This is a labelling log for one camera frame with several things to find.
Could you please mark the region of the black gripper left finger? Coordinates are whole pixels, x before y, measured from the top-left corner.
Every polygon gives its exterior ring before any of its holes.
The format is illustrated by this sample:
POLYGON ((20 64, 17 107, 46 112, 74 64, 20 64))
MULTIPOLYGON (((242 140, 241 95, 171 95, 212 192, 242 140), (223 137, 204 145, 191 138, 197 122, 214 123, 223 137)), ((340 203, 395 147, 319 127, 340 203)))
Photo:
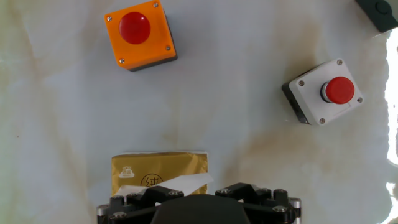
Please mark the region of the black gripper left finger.
POLYGON ((108 204, 96 209, 97 224, 150 224, 159 206, 184 196, 181 190, 155 186, 139 193, 112 196, 108 204))

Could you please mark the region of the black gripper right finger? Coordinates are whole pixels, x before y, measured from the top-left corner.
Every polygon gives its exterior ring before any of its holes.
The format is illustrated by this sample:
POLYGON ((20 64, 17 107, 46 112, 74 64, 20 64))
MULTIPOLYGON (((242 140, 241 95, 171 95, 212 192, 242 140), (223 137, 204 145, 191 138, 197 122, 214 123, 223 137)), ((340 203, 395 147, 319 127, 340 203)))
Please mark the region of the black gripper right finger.
POLYGON ((240 182, 217 190, 215 195, 234 200, 250 223, 302 222, 302 201, 289 197, 284 189, 271 190, 240 182))

